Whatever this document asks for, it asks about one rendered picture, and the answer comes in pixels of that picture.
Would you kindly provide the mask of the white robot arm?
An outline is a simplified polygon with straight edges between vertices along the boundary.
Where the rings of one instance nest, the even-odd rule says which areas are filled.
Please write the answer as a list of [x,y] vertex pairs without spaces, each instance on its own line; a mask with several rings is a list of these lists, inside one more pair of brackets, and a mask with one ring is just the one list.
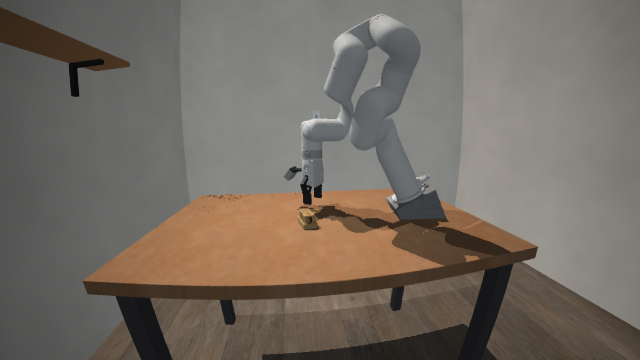
[[[379,84],[360,96],[354,112],[351,96],[367,63],[368,50],[376,46],[389,58]],[[430,176],[415,176],[389,116],[399,109],[419,60],[417,36],[398,20],[378,14],[341,34],[334,42],[333,52],[335,58],[324,91],[341,104],[341,111],[337,119],[302,122],[302,158],[322,158],[322,142],[340,141],[350,129],[355,148],[369,150],[376,145],[377,158],[396,193],[393,202],[405,203],[419,197]]]

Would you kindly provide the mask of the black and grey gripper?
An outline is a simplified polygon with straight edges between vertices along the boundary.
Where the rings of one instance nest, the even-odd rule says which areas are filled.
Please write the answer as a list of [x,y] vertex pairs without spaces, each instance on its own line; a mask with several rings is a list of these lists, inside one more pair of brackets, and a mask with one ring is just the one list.
[[322,198],[322,183],[324,182],[323,162],[322,158],[302,159],[302,182],[300,186],[303,194],[303,204],[311,205],[312,194],[310,193],[312,187],[314,188],[314,197]]

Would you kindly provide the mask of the tan number cube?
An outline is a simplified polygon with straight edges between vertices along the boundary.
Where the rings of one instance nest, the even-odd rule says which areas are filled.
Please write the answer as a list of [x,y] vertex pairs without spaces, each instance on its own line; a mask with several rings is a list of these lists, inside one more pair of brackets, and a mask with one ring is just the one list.
[[305,212],[311,212],[311,211],[309,209],[300,209],[299,210],[299,214],[300,214],[300,219],[301,220],[302,220],[302,213],[305,213]]
[[304,224],[315,223],[315,215],[312,212],[302,213],[302,221]]

